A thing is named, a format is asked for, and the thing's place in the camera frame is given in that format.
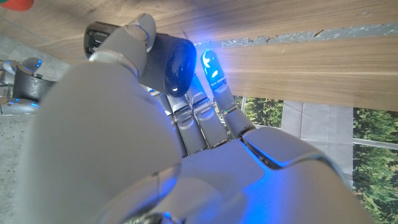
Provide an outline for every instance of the green tree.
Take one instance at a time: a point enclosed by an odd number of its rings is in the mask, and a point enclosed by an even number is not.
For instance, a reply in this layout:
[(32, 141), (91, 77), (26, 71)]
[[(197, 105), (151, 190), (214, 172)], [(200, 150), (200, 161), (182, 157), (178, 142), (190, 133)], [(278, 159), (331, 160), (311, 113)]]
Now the green tree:
[(354, 109), (354, 138), (398, 143), (397, 112)]
[(282, 100), (247, 97), (244, 113), (254, 124), (280, 128), (283, 107)]
[[(398, 116), (393, 112), (354, 109), (354, 137), (397, 143)], [(398, 223), (398, 153), (354, 145), (354, 193), (375, 221)]]

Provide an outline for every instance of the wooden surface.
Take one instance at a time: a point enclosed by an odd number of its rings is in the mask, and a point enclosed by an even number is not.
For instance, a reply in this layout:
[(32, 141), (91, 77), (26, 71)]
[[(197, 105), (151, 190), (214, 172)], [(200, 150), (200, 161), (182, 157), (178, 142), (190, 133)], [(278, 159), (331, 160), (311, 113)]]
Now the wooden surface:
[[(155, 17), (158, 32), (197, 43), (398, 22), (398, 1), (37, 0), (28, 12), (7, 11), (0, 7), (0, 33), (67, 63), (76, 64), (85, 59), (83, 32), (88, 24), (103, 21), (121, 25), (142, 12)], [(238, 58), (240, 62), (245, 62), (239, 68), (234, 67), (232, 62), (226, 61), (224, 65), (231, 71), (228, 79), (232, 90), (238, 95), (398, 110), (396, 105), (392, 105), (392, 99), (381, 97), (396, 96), (395, 92), (388, 88), (380, 92), (380, 89), (390, 85), (389, 82), (395, 81), (397, 68), (389, 63), (397, 55), (388, 55), (377, 48), (398, 49), (397, 42), (393, 40), (395, 38), (376, 38), (374, 42), (370, 39), (338, 40), (217, 51), (220, 56), (231, 58), (234, 62)], [(368, 56), (364, 56), (367, 52), (363, 50), (347, 52), (348, 49), (361, 49), (357, 41), (378, 44), (368, 52)], [(334, 49), (336, 43), (343, 47)], [(290, 53), (286, 50), (280, 55), (276, 53), (284, 47)], [(318, 58), (312, 55), (313, 52), (324, 54)], [(344, 58), (349, 58), (354, 66), (350, 67)], [(263, 67), (252, 66), (262, 62)], [(364, 86), (375, 91), (376, 96), (364, 93)]]
[(234, 95), (398, 111), (398, 35), (214, 51)]

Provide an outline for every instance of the foliage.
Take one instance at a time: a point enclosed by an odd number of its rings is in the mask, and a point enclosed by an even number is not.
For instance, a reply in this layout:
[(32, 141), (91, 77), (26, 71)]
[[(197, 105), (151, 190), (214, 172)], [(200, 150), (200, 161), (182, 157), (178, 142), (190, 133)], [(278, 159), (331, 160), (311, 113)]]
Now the foliage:
[[(354, 109), (354, 137), (398, 141), (398, 116), (392, 112)], [(398, 223), (398, 152), (354, 145), (354, 193), (378, 223)]]
[(398, 143), (398, 119), (394, 117), (395, 114), (355, 108), (354, 138)]
[(254, 124), (280, 128), (283, 107), (282, 100), (247, 97), (244, 113)]

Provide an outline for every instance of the wooden board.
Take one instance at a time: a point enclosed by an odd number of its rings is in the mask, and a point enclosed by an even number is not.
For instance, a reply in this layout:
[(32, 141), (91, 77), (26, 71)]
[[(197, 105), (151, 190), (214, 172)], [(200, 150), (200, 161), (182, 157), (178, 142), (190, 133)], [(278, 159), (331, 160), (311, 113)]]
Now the wooden board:
[[(142, 12), (158, 32), (202, 42), (397, 22), (398, 1), (41, 0), (27, 12), (0, 7), (0, 33), (76, 64), (88, 24), (121, 25)], [(395, 49), (396, 37), (378, 37), (217, 52), (236, 95), (398, 110)]]
[[(397, 22), (398, 1), (41, 0), (28, 12), (0, 8), (0, 19), (82, 57), (82, 37), (88, 24), (120, 25), (142, 12), (155, 17), (159, 32), (201, 42)], [(27, 41), (23, 36), (17, 40)]]
[(214, 51), (234, 95), (398, 111), (398, 35)]

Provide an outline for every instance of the red object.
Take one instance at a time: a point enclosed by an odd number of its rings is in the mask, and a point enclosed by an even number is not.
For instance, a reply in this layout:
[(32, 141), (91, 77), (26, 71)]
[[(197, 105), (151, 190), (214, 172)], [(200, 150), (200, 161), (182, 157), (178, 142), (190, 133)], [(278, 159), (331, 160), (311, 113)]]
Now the red object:
[(33, 6), (34, 0), (8, 0), (0, 6), (14, 11), (26, 11)]

